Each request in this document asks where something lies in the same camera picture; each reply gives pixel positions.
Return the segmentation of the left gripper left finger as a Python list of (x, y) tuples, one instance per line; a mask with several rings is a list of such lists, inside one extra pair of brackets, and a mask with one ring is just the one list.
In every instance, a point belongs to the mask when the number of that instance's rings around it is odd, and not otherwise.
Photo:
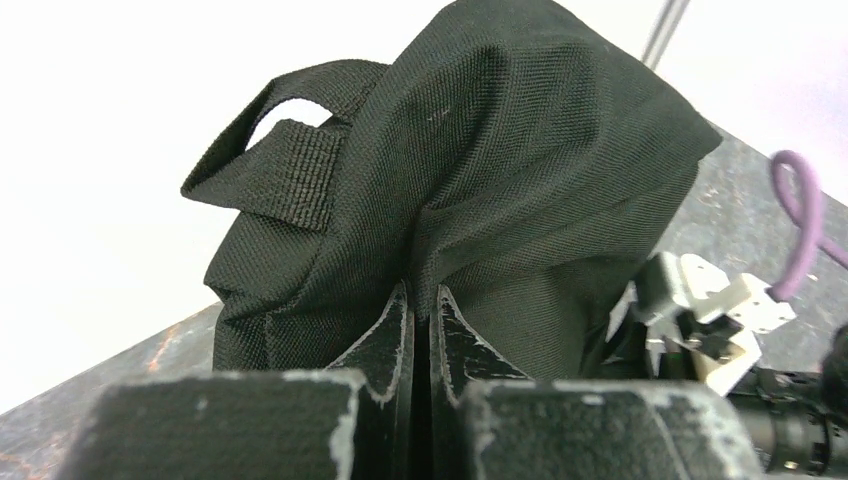
[(152, 377), (109, 388), (62, 479), (403, 479), (414, 318), (397, 285), (327, 367)]

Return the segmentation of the black student backpack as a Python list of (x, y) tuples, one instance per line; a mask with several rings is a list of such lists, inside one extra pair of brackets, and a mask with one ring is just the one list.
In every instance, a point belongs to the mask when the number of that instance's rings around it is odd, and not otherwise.
[(721, 135), (552, 1), (456, 1), (391, 64), (272, 80), (184, 197), (238, 215), (206, 285), (218, 370), (323, 367), (405, 283), (537, 379), (604, 378), (609, 315)]

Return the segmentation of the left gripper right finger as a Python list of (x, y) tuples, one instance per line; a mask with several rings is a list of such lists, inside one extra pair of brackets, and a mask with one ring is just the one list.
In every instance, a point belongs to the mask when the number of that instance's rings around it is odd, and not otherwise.
[(436, 479), (758, 479), (738, 415), (694, 383), (535, 381), (440, 287), (430, 319)]

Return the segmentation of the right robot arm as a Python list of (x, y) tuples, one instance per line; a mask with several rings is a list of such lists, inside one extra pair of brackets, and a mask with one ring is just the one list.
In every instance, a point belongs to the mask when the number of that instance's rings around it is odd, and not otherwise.
[(847, 327), (818, 372), (756, 366), (727, 396), (769, 474), (847, 477)]

